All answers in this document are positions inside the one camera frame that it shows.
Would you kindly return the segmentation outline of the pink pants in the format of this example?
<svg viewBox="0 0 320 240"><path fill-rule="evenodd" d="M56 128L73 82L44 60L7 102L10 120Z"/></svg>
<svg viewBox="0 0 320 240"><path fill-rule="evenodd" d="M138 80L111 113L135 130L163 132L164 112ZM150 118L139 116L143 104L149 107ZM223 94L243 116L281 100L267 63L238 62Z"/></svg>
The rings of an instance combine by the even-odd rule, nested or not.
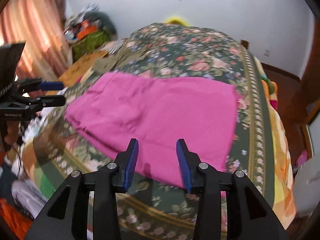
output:
<svg viewBox="0 0 320 240"><path fill-rule="evenodd" d="M68 105L65 119L94 147L114 158L138 140L136 172L182 187L176 142L219 171L231 150L239 94L203 77L144 78L104 74Z"/></svg>

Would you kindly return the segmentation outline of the brown cardboard box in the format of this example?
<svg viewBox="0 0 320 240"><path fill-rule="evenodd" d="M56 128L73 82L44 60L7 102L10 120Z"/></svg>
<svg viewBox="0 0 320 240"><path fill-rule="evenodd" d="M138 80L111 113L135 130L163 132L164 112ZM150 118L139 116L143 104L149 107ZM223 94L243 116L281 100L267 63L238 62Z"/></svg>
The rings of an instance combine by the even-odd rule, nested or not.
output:
<svg viewBox="0 0 320 240"><path fill-rule="evenodd" d="M93 67L95 61L106 56L108 52L99 51L82 56L72 64L56 81L60 81L65 87L74 86L85 73Z"/></svg>

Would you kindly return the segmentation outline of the orange yellow blanket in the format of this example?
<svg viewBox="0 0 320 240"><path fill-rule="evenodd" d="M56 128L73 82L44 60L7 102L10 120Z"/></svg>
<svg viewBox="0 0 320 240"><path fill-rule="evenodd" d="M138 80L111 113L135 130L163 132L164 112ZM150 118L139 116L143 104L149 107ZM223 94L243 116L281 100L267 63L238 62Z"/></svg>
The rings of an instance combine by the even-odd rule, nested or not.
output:
<svg viewBox="0 0 320 240"><path fill-rule="evenodd" d="M260 74L270 116L275 174L273 211L282 226L287 229L296 216L296 206L293 197L294 179L291 156L283 122L278 113L278 86L266 76L261 62L256 57L254 60Z"/></svg>

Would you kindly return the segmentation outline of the green storage bag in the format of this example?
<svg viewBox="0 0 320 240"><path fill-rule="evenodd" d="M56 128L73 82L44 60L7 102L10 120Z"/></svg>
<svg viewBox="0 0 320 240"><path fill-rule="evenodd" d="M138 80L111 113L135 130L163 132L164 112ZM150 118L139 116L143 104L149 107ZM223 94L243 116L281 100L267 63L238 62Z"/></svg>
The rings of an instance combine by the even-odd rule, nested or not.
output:
<svg viewBox="0 0 320 240"><path fill-rule="evenodd" d="M98 30L85 36L80 41L71 44L73 61L78 61L82 56L95 52L98 48L110 41L110 36L103 30Z"/></svg>

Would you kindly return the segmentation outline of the white suitcase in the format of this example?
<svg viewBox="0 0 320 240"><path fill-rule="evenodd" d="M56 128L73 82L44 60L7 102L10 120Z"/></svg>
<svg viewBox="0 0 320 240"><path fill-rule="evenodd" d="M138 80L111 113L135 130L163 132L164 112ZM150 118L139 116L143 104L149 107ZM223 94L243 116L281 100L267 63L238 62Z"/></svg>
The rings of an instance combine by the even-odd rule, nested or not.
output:
<svg viewBox="0 0 320 240"><path fill-rule="evenodd" d="M297 217L312 214L319 203L319 168L319 153L298 168L293 185Z"/></svg>

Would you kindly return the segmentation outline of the olive green folded garment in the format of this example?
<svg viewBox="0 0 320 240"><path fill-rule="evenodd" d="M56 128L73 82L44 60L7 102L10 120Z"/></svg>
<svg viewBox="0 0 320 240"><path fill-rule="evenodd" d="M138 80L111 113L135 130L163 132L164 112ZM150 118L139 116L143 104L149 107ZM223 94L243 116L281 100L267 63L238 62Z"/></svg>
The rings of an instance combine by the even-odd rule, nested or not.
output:
<svg viewBox="0 0 320 240"><path fill-rule="evenodd" d="M99 75L103 75L107 72L121 68L130 62L144 59L147 56L148 51L149 49L147 46L144 46L139 50L123 47L111 56L98 58L93 64L92 70Z"/></svg>

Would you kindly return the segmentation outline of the striped pink curtain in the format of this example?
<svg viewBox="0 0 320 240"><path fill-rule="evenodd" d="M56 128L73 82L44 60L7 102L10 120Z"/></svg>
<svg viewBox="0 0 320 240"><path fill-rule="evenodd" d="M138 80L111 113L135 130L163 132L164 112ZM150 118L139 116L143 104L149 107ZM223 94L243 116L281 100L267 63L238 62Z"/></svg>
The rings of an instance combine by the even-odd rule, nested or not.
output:
<svg viewBox="0 0 320 240"><path fill-rule="evenodd" d="M1 44L25 42L16 74L54 81L69 67L65 0L9 0L1 12Z"/></svg>

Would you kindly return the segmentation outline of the grey clothes pile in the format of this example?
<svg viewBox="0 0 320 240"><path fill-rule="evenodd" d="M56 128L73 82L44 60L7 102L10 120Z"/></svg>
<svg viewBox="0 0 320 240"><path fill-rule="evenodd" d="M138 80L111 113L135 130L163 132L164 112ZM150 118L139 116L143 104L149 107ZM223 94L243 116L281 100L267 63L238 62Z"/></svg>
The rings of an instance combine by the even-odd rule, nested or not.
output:
<svg viewBox="0 0 320 240"><path fill-rule="evenodd" d="M103 31L110 38L117 37L113 21L107 13L100 11L97 4L93 3L78 14L66 18L63 35L69 44L73 44L96 31Z"/></svg>

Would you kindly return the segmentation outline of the pink slipper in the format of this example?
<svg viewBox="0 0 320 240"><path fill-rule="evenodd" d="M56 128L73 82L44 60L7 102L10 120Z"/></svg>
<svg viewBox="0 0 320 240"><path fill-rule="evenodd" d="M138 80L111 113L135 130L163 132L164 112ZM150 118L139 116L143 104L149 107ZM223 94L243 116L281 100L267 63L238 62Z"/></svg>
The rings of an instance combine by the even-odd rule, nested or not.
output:
<svg viewBox="0 0 320 240"><path fill-rule="evenodd" d="M296 166L301 167L307 161L308 161L308 152L307 152L307 150L304 150L303 152L301 152L301 154L297 158Z"/></svg>

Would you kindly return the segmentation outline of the floral bedspread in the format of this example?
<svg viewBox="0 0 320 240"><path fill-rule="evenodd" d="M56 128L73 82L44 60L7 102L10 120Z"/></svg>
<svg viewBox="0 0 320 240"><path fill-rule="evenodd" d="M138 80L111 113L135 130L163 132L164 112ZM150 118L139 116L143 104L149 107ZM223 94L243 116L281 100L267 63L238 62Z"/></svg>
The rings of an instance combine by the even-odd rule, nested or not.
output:
<svg viewBox="0 0 320 240"><path fill-rule="evenodd" d="M154 23L131 34L116 57L139 50L136 61L114 70L142 77L205 77L234 85L240 94L236 129L225 169L242 169L272 205L274 153L268 103L252 54L226 34L208 28ZM47 198L74 170L95 171L110 159L53 109L26 145L24 169ZM136 174L127 194L117 195L123 239L191 239L198 197Z"/></svg>

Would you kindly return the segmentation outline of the wooden door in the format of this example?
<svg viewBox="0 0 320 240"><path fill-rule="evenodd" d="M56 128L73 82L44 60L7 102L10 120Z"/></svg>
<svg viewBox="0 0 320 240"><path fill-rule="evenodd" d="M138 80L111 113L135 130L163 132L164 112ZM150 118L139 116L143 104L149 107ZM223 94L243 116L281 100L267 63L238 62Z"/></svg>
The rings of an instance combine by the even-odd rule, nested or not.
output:
<svg viewBox="0 0 320 240"><path fill-rule="evenodd" d="M319 101L319 22L315 20L313 42L308 64L297 92L298 121L307 119L307 107Z"/></svg>

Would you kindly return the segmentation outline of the yellow round object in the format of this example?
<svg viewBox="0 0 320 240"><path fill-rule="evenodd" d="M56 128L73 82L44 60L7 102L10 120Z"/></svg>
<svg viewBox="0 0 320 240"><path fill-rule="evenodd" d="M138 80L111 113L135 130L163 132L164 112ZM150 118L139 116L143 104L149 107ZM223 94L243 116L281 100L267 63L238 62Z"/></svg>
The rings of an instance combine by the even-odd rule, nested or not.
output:
<svg viewBox="0 0 320 240"><path fill-rule="evenodd" d="M168 19L165 20L164 22L165 24L177 24L177 25L182 25L182 26L189 26L189 23L184 20L183 18L181 17L178 17L178 16L172 16Z"/></svg>

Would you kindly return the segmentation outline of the wall socket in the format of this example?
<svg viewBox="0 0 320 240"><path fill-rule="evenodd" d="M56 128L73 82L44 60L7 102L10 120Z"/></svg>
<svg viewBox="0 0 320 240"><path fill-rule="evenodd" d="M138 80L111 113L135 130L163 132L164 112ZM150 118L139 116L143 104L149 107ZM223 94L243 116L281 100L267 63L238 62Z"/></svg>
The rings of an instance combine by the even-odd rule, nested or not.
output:
<svg viewBox="0 0 320 240"><path fill-rule="evenodd" d="M265 52L264 52L264 55L265 56L269 56L270 55L270 51L268 49L266 49Z"/></svg>

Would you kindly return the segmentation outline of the wooden bed post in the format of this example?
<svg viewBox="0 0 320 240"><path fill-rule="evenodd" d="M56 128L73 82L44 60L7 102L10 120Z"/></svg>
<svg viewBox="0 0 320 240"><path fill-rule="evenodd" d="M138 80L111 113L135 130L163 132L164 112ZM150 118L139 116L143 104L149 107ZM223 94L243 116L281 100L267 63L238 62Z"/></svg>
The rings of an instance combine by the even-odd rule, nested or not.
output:
<svg viewBox="0 0 320 240"><path fill-rule="evenodd" d="M249 42L246 40L240 40L240 43L243 47L245 47L246 49L248 49L249 47Z"/></svg>

